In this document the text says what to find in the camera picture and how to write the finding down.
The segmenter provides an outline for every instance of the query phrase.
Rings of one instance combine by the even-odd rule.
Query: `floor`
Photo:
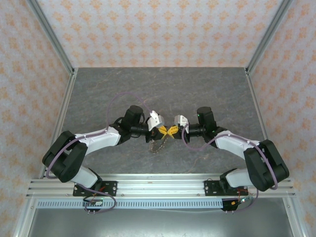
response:
[[[38,209],[29,237],[292,237],[281,198],[260,198],[247,211]]]
[[[67,109],[63,131],[87,133],[106,126],[109,101],[119,92],[130,91],[160,113],[167,126],[176,115],[191,123],[196,110],[210,106],[218,125],[253,140],[263,134],[243,68],[80,68]],[[130,95],[117,99],[110,122],[124,116],[130,105],[141,103]],[[190,145],[199,147],[202,138]],[[86,156],[86,167],[101,173],[223,173],[245,168],[235,155],[209,146],[200,152],[188,150],[181,140],[168,139],[163,150],[150,152],[145,138],[130,139]]]

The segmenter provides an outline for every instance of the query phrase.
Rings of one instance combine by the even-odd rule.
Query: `enclosure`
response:
[[[3,236],[316,233],[314,1],[7,0],[0,12]],[[104,129],[131,105],[150,116],[132,95],[107,113],[124,91],[168,127],[177,115],[196,123],[197,109],[211,107],[219,126],[272,140],[290,177],[260,192],[247,211],[223,215],[224,197],[206,199],[203,182],[246,168],[243,159],[211,146],[191,151],[170,136],[163,143],[131,138],[88,154],[83,165],[118,181],[118,202],[196,205],[117,206],[93,220],[74,207],[82,203],[72,196],[74,184],[48,180],[41,159],[62,131]],[[189,145],[204,144],[199,137]],[[251,224],[240,230],[244,221]]]

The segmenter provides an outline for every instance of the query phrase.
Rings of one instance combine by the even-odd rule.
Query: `aluminum frame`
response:
[[[220,198],[204,199],[116,199],[115,209],[218,209],[223,208]],[[96,204],[87,204],[87,207],[107,209],[112,207],[111,198],[98,197]],[[39,199],[37,209],[83,209],[86,203],[82,199]]]
[[[261,56],[263,55],[266,47],[268,46],[270,40],[272,39],[274,33],[277,30],[277,27],[280,25],[283,17],[286,15],[288,8],[290,7],[293,0],[283,0],[280,7],[276,11],[276,14],[267,28],[267,31],[263,35],[256,51],[254,52],[246,71],[248,74],[253,72],[253,69],[256,67],[257,63],[259,62]]]
[[[74,88],[77,73],[78,73],[78,68],[75,68],[74,71],[69,76],[68,84],[67,84],[67,87],[66,87],[64,95],[63,95],[63,102],[62,102],[62,105],[61,105],[60,110],[59,110],[59,116],[58,116],[58,119],[56,121],[55,130],[54,130],[52,137],[51,137],[51,143],[50,143],[51,145],[53,145],[53,143],[56,141],[56,139],[58,138],[58,136],[61,133],[61,129],[63,127],[63,123],[65,120],[65,116],[66,116],[68,104],[70,101],[71,93],[72,93],[73,88]],[[45,171],[46,171],[46,167],[45,167],[45,165],[42,164],[40,172],[39,172],[39,176],[38,176],[39,179],[42,179],[44,177]]]
[[[36,211],[38,200],[36,198],[28,199],[21,211],[20,218],[15,228],[14,237],[26,237],[29,235],[33,218]]]
[[[257,111],[257,115],[259,118],[259,122],[260,122],[260,125],[262,128],[262,132],[264,134],[264,138],[268,139],[268,137],[269,137],[268,132],[265,128],[265,124],[263,122],[263,118],[262,118],[262,115],[260,112],[260,107],[259,107],[259,104],[257,101],[257,97],[256,97],[255,91],[254,91],[253,86],[252,86],[251,76],[246,68],[245,68],[245,73],[246,73],[247,81],[248,81],[249,88],[251,91],[251,95],[252,95],[252,98],[253,98],[253,101],[255,104],[255,108]],[[288,196],[288,197],[283,198],[283,203],[285,206],[287,217],[289,219],[294,237],[309,237],[306,225],[303,221],[304,218],[303,218],[302,213],[301,213],[301,208],[299,207],[300,206],[299,200],[296,197]]]
[[[220,174],[109,174],[100,175],[103,180],[118,181],[117,199],[121,198],[227,198],[227,196],[205,196],[204,181],[219,180]],[[27,198],[81,198],[72,196],[73,182],[61,183],[56,179],[33,179]],[[255,195],[256,189],[248,187]],[[260,198],[286,198],[295,196],[292,181],[279,183],[277,190],[259,192]]]

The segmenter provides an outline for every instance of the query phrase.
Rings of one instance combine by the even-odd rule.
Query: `wall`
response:
[[[0,1],[0,236],[12,236],[69,78],[25,0]]]
[[[39,0],[74,67],[245,67],[282,0]]]
[[[294,0],[251,78],[316,233],[316,4]]]

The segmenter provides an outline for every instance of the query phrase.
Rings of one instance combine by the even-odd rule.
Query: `metal plate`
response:
[[[104,192],[106,194],[110,194],[114,197],[117,195],[117,188],[118,188],[117,181],[102,181],[101,187],[104,187],[102,192]],[[83,189],[82,187],[75,185],[74,191],[73,191],[73,196],[75,196],[75,197],[88,197],[91,195],[92,195],[92,192],[89,192],[86,189]]]
[[[247,190],[245,187],[238,187],[231,189],[225,193],[219,184],[219,180],[206,180],[204,181],[205,196],[246,196],[248,192],[239,190]]]
[[[117,197],[120,198],[205,198],[204,181],[219,180],[221,174],[104,174],[102,180],[118,181]],[[74,183],[61,183],[56,179],[34,179],[27,198],[73,198]],[[255,187],[248,187],[255,194]],[[259,198],[294,196],[290,179],[279,183],[277,190],[259,191]]]

